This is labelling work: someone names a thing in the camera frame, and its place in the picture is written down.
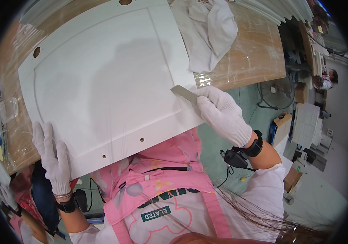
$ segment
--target black wristband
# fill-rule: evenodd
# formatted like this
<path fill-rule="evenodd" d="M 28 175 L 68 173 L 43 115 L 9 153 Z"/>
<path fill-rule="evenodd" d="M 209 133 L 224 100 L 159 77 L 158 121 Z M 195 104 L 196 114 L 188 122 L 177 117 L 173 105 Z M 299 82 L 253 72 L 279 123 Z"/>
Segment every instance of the black wristband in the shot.
<path fill-rule="evenodd" d="M 72 212 L 74 212 L 75 208 L 76 208 L 74 194 L 69 199 L 69 201 L 58 203 L 57 204 L 57 208 L 60 209 L 61 211 L 65 212 L 65 213 L 72 213 Z"/>
<path fill-rule="evenodd" d="M 238 150 L 245 153 L 249 157 L 256 157 L 263 146 L 262 133 L 259 130 L 254 130 L 255 134 L 257 134 L 258 138 L 254 140 L 254 142 L 249 146 L 249 148 L 239 148 Z"/>

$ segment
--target bracelet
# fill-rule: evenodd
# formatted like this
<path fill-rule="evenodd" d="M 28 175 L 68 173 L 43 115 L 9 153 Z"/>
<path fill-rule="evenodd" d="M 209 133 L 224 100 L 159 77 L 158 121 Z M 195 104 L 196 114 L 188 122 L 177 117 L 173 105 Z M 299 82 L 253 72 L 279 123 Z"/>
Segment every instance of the bracelet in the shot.
<path fill-rule="evenodd" d="M 63 195 L 56 195 L 56 194 L 53 194 L 53 195 L 56 198 L 56 200 L 61 202 L 61 201 L 64 201 L 64 200 L 69 200 L 73 196 L 73 191 L 71 190 L 69 193 L 63 194 Z"/>

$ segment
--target cardboard box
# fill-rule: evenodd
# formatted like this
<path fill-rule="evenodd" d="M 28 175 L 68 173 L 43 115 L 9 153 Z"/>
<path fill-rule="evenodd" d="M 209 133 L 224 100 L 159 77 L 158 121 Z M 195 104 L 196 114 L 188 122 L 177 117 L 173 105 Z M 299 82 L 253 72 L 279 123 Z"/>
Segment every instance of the cardboard box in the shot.
<path fill-rule="evenodd" d="M 274 125 L 270 126 L 270 140 L 269 143 L 272 146 L 278 145 L 288 134 L 291 129 L 292 124 L 292 115 L 286 114 L 282 119 L 276 118 L 274 121 Z"/>
<path fill-rule="evenodd" d="M 294 101 L 298 103 L 305 103 L 305 101 L 307 100 L 307 94 L 307 84 L 303 82 L 297 82 L 296 95 L 294 96 Z"/>
<path fill-rule="evenodd" d="M 289 193 L 296 186 L 302 175 L 303 172 L 290 168 L 289 173 L 284 178 L 284 189 L 287 193 Z"/>

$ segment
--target green label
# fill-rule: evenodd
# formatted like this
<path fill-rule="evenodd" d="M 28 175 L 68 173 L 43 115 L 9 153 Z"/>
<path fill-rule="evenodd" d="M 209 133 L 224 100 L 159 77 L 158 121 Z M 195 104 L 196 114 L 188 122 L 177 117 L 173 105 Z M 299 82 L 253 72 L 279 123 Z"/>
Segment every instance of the green label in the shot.
<path fill-rule="evenodd" d="M 165 206 L 162 208 L 158 208 L 157 210 L 148 212 L 148 213 L 143 213 L 141 215 L 143 222 L 146 222 L 148 220 L 152 220 L 152 219 L 157 219 L 159 217 L 165 216 L 167 214 L 170 214 L 170 207 L 169 206 Z"/>

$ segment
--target electric fan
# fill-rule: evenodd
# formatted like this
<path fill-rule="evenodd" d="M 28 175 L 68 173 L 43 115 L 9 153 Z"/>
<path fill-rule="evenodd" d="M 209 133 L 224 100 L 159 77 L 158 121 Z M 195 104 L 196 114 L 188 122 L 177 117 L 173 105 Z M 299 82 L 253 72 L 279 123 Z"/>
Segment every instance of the electric fan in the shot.
<path fill-rule="evenodd" d="M 258 84 L 260 102 L 258 106 L 267 109 L 286 109 L 294 101 L 294 82 L 290 76 L 282 79 L 265 81 Z"/>

